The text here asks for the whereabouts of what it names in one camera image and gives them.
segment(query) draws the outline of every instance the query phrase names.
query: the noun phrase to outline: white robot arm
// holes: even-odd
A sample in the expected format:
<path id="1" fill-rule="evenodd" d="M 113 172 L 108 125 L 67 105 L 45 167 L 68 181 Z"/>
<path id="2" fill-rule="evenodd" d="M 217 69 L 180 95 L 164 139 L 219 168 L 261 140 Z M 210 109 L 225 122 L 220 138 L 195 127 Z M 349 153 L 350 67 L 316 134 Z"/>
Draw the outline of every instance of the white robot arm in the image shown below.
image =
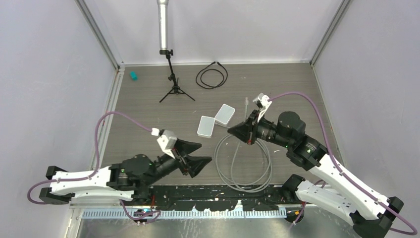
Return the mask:
<path id="1" fill-rule="evenodd" d="M 228 133 L 250 145 L 259 138 L 287 148 L 286 155 L 295 165 L 318 176 L 340 195 L 314 186 L 298 175 L 292 175 L 283 187 L 295 193 L 299 200 L 315 204 L 339 216 L 363 238 L 384 237 L 395 216 L 381 203 L 396 213 L 401 211 L 404 203 L 397 197 L 388 198 L 373 190 L 335 158 L 330 157 L 325 146 L 305 134 L 306 125 L 295 112 L 282 112 L 277 124 L 274 124 L 264 118 L 271 105 L 269 97 L 261 93 L 253 102 L 260 110 L 254 110 L 245 122 L 231 127 Z M 344 175 L 377 200 L 354 186 Z"/>
<path id="2" fill-rule="evenodd" d="M 93 177 L 88 177 L 93 171 L 71 173 L 50 166 L 46 177 L 56 182 L 41 189 L 40 199 L 47 204 L 66 204 L 76 199 L 147 201 L 150 199 L 149 185 L 176 169 L 193 178 L 211 161 L 211 157 L 190 156 L 201 148 L 201 144 L 180 140 L 172 131 L 153 128 L 152 135 L 158 136 L 157 143 L 165 153 L 157 160 L 152 162 L 146 155 L 138 154 L 122 163 L 99 169 Z"/>

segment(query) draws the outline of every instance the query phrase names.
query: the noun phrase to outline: coiled black cable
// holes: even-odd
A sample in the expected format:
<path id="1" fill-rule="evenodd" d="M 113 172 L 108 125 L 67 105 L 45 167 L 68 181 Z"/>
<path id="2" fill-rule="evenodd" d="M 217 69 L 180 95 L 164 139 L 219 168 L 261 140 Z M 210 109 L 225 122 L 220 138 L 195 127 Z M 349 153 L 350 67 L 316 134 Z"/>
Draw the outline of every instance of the coiled black cable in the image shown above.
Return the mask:
<path id="1" fill-rule="evenodd" d="M 224 71 L 226 72 L 226 78 L 224 77 L 224 74 L 220 71 L 220 70 L 218 70 L 218 69 L 215 69 L 215 68 L 209 68 L 210 66 L 212 66 L 213 64 L 215 64 L 215 63 L 217 63 L 220 67 L 222 67 L 223 69 L 224 69 Z M 218 84 L 218 85 L 216 85 L 216 86 L 211 86 L 211 85 L 208 85 L 208 84 L 206 84 L 206 83 L 204 83 L 203 82 L 203 75 L 207 72 L 207 71 L 210 71 L 210 70 L 214 70 L 214 71 L 216 71 L 216 72 L 218 72 L 218 73 L 220 73 L 221 75 L 222 75 L 222 81 Z M 217 62 L 217 61 L 214 61 L 213 63 L 211 63 L 211 64 L 209 64 L 209 65 L 207 65 L 207 67 L 205 67 L 205 68 L 203 68 L 202 70 L 200 70 L 200 72 L 198 72 L 198 74 L 197 74 L 197 76 L 196 76 L 196 83 L 197 83 L 197 85 L 198 86 L 200 86 L 200 87 L 202 87 L 202 88 L 205 88 L 205 89 L 214 89 L 214 88 L 218 88 L 218 87 L 221 87 L 226 81 L 227 81 L 227 77 L 228 77 L 228 73 L 227 73 L 227 70 L 226 70 L 226 68 L 221 64 L 221 63 L 219 63 L 219 62 Z"/>

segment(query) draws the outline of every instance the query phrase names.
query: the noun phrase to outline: white plastic container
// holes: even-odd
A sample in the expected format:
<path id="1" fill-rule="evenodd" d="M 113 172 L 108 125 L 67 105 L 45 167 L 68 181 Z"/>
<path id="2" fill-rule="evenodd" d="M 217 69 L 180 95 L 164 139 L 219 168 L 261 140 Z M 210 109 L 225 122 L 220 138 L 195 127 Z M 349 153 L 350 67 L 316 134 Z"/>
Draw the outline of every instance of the white plastic container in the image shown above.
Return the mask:
<path id="1" fill-rule="evenodd" d="M 201 116 L 197 135 L 205 138 L 211 138 L 211 134 L 213 134 L 214 122 L 214 118 Z"/>
<path id="2" fill-rule="evenodd" d="M 223 104 L 214 117 L 215 122 L 220 125 L 227 125 L 233 117 L 233 114 L 235 114 L 235 109 L 229 105 Z"/>

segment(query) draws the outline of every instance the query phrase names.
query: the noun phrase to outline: gray cable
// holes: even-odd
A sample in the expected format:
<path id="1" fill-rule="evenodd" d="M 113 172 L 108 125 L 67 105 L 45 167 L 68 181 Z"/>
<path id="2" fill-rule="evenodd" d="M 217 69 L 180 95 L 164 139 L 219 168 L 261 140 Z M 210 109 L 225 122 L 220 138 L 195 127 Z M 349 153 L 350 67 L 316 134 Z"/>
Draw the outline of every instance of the gray cable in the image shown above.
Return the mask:
<path id="1" fill-rule="evenodd" d="M 245 120 L 248 116 L 248 98 L 245 98 Z M 225 137 L 223 137 L 218 144 L 216 145 L 216 148 L 214 150 L 214 162 L 216 164 L 216 169 L 217 169 L 217 173 L 219 174 L 220 179 L 230 188 L 237 190 L 237 191 L 241 191 L 241 192 L 250 192 L 250 193 L 255 193 L 255 192 L 260 192 L 263 191 L 271 182 L 272 179 L 272 174 L 273 174 L 273 167 L 272 167 L 272 162 L 271 162 L 271 156 L 270 156 L 270 151 L 268 150 L 266 144 L 257 139 L 256 140 L 256 144 L 262 149 L 263 154 L 265 155 L 265 158 L 267 159 L 268 165 L 266 170 L 264 171 L 264 173 L 261 175 L 261 177 L 259 179 L 257 179 L 254 182 L 251 183 L 238 183 L 235 181 L 235 178 L 233 176 L 233 167 L 235 164 L 235 160 L 236 160 L 236 155 L 238 153 L 239 150 L 239 146 L 241 145 L 241 141 L 238 142 L 238 145 L 236 146 L 236 150 L 235 150 L 235 154 L 233 155 L 233 159 L 232 159 L 232 164 L 230 166 L 230 178 L 228 178 L 220 169 L 219 164 L 218 164 L 218 154 L 219 154 L 219 150 L 220 147 L 222 146 L 222 144 L 228 139 L 232 137 L 231 134 L 226 135 Z M 244 186 L 250 186 L 250 185 L 254 185 L 256 183 L 258 183 L 260 180 L 262 180 L 266 175 L 268 174 L 268 178 L 265 182 L 263 182 L 260 186 L 253 188 L 253 189 L 246 189 L 244 188 Z"/>

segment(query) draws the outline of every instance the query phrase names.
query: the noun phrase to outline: gray wood-grain floor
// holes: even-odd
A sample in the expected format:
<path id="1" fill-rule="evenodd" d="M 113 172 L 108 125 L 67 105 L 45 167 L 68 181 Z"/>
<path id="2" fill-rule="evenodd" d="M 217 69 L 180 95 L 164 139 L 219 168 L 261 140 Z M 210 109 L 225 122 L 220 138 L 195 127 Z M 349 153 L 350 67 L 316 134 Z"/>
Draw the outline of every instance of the gray wood-grain floor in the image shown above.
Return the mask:
<path id="1" fill-rule="evenodd" d="M 227 82 L 220 88 L 206 90 L 195 83 L 198 71 L 204 65 L 174 66 L 181 88 L 196 99 L 192 101 L 185 95 L 169 95 L 162 103 L 159 100 L 168 92 L 172 82 L 168 66 L 127 67 L 116 105 L 116 111 L 128 114 L 147 127 L 157 127 L 174 131 L 178 138 L 199 142 L 203 146 L 192 155 L 212 156 L 218 141 L 227 134 L 226 129 L 215 126 L 210 139 L 197 136 L 201 116 L 214 117 L 222 104 L 236 109 L 229 126 L 243 121 L 245 97 L 249 98 L 249 112 L 256 109 L 252 99 L 263 92 L 270 97 L 289 91 L 300 91 L 312 98 L 320 111 L 326 128 L 330 128 L 320 91 L 311 67 L 307 63 L 294 64 L 228 64 Z M 133 81 L 129 72 L 135 72 L 138 80 Z M 207 84 L 216 85 L 221 75 L 209 71 L 203 76 Z M 299 96 L 286 96 L 273 102 L 265 118 L 277 123 L 282 111 L 295 111 L 306 123 L 306 133 L 324 143 L 319 122 L 310 104 Z M 332 132 L 328 138 L 338 156 Z M 220 150 L 219 163 L 229 175 L 232 156 L 237 146 L 235 138 L 228 139 Z M 315 176 L 295 166 L 286 157 L 286 149 L 267 144 L 273 160 L 272 183 L 284 183 L 291 174 L 306 177 L 312 182 Z M 266 163 L 257 145 L 241 144 L 235 161 L 234 175 L 238 182 L 251 182 L 259 178 Z M 114 116 L 107 141 L 103 166 L 120 163 L 136 154 L 146 154 L 155 160 L 162 155 L 156 137 L 137 127 L 120 116 Z M 175 171 L 161 179 L 157 184 L 222 184 L 214 162 L 208 164 L 201 173 L 191 179 Z"/>

